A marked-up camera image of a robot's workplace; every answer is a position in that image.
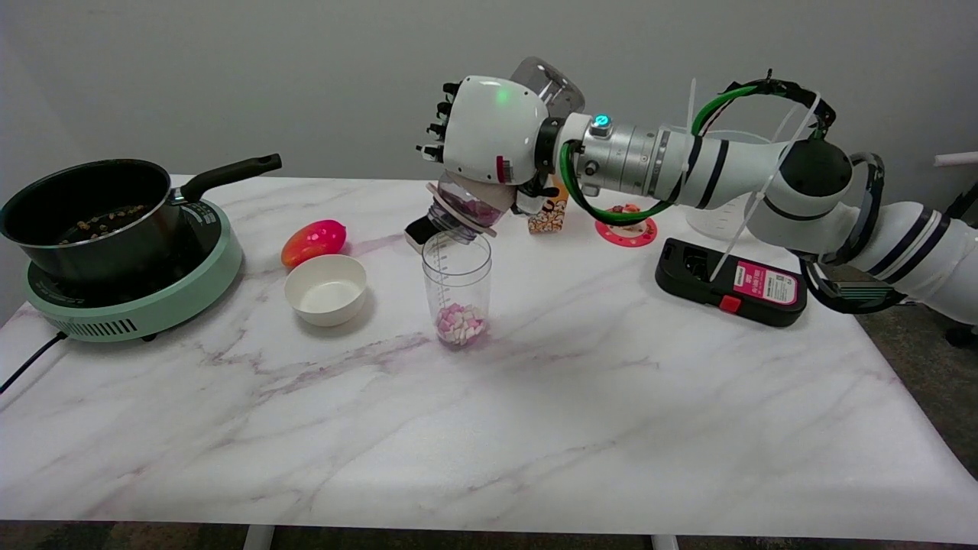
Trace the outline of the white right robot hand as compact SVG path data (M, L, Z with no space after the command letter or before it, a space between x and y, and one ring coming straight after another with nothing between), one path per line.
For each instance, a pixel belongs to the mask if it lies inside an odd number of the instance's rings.
M467 76L443 86L429 143L416 152L439 163L460 191L447 197L472 209L534 216L555 192L555 136L566 115L557 115L531 88L489 76Z

